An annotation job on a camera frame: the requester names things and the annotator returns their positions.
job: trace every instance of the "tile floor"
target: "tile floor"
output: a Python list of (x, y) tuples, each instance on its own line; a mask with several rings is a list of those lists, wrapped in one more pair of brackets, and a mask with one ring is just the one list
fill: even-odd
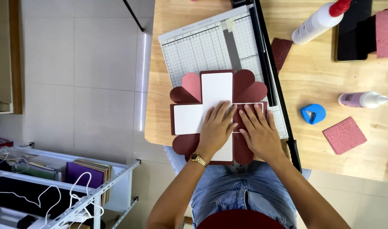
[[(142, 159), (133, 175), (140, 200), (121, 227), (140, 229), (175, 175), (162, 147), (144, 138), (155, 0), (128, 2), (146, 33), (121, 0), (22, 0), (24, 114), (0, 115), (0, 136), (109, 161)], [(320, 171), (309, 181), (353, 228), (388, 228), (388, 183)]]

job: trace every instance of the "watch face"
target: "watch face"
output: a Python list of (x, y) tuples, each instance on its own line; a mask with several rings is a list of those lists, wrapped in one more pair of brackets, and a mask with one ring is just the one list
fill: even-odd
[(191, 158), (191, 160), (195, 160), (197, 158), (197, 154), (196, 153), (191, 154), (190, 158)]

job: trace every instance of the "smartphone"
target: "smartphone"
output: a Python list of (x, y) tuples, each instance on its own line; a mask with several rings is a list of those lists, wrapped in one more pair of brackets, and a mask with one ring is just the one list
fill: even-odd
[(341, 61), (366, 60), (368, 53), (360, 42), (357, 23), (371, 17), (372, 0), (352, 0), (347, 12), (336, 27), (335, 58)]

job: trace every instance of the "glue bottle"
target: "glue bottle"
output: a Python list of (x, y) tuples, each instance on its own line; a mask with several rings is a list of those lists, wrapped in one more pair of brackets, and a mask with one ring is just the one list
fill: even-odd
[(341, 106), (348, 107), (376, 108), (379, 105), (385, 104), (386, 102), (388, 102), (388, 97), (380, 95), (375, 91), (342, 93), (338, 97), (338, 103)]
[(326, 3), (301, 24), (292, 34), (297, 45), (303, 45), (341, 22), (351, 0)]

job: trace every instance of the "cutting grid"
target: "cutting grid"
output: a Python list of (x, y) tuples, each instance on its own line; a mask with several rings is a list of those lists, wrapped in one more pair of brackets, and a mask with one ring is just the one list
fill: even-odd
[[(234, 19), (233, 36), (241, 67), (252, 71), (256, 81), (263, 82), (250, 15), (242, 14)], [(173, 87), (181, 86), (183, 76), (190, 72), (199, 75), (203, 70), (232, 69), (220, 23), (187, 33), (180, 39), (161, 41), (161, 45)], [(279, 98), (277, 101), (278, 106), (270, 107), (269, 110), (272, 110), (275, 117), (280, 138), (287, 138), (287, 128)]]

